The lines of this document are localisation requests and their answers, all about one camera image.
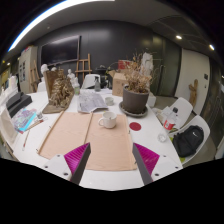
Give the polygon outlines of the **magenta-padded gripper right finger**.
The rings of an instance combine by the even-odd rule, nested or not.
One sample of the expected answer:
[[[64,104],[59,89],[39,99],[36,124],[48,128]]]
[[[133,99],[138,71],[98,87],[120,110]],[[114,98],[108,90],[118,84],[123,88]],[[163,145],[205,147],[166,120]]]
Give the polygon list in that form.
[[[137,143],[133,144],[132,152],[145,185],[177,172],[182,168],[168,155],[159,155]]]

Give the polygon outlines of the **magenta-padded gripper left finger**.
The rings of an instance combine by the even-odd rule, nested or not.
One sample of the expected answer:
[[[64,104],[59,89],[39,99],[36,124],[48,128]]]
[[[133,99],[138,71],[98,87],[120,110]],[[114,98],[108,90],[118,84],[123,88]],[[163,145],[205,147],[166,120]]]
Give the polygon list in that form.
[[[78,185],[82,179],[90,154],[91,145],[86,143],[65,155],[56,154],[42,168],[45,171]]]

